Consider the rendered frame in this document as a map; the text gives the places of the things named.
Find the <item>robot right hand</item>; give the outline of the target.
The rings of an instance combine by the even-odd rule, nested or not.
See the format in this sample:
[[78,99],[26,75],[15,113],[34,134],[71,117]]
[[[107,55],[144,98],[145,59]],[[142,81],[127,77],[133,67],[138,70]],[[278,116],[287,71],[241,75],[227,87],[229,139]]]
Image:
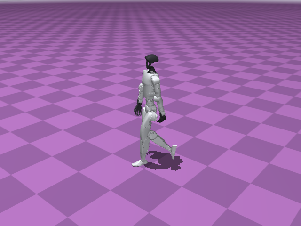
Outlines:
[[[141,106],[141,104],[142,104],[142,103],[139,103],[139,99],[137,99],[137,105],[136,105],[136,107],[134,108],[134,112],[135,112],[136,115],[138,115],[138,114],[140,115],[140,113],[141,113],[141,115],[142,115],[142,111],[141,111],[142,106]],[[139,116],[139,115],[138,115],[138,116]],[[141,116],[141,115],[140,115],[140,116]]]

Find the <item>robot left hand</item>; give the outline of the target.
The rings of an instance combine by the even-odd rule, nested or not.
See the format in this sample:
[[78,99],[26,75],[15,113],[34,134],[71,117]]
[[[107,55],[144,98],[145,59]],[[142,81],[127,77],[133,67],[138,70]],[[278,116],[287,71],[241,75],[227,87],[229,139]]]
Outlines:
[[159,118],[159,120],[157,122],[161,123],[162,121],[164,121],[166,119],[166,116],[165,115],[162,116],[161,113],[159,113],[159,115],[160,115],[160,118]]

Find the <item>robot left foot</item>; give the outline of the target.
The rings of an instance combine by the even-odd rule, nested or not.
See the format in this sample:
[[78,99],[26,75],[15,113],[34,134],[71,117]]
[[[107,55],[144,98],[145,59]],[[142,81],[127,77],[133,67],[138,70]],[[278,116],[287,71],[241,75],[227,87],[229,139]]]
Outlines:
[[141,165],[144,165],[144,164],[147,164],[147,163],[148,163],[147,160],[145,160],[143,162],[141,160],[139,160],[137,162],[132,163],[132,166],[137,167],[137,166],[141,166]]

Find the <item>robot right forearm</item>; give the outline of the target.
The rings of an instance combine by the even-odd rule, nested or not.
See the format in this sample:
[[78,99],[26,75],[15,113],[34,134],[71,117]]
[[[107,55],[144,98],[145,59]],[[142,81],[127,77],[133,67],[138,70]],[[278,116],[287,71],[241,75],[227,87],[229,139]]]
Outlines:
[[142,101],[143,101],[143,90],[139,90],[138,99],[139,99],[139,103],[142,103]]

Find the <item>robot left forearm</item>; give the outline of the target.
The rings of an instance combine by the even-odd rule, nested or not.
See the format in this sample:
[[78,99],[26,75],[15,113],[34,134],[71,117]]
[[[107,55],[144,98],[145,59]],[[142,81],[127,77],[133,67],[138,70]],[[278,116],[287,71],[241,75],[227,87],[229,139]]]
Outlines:
[[162,116],[164,116],[166,113],[165,113],[164,108],[163,108],[163,100],[162,100],[162,97],[159,96],[159,97],[158,97],[158,100],[159,100],[159,102],[157,102],[157,105],[158,105],[158,111],[162,114]]

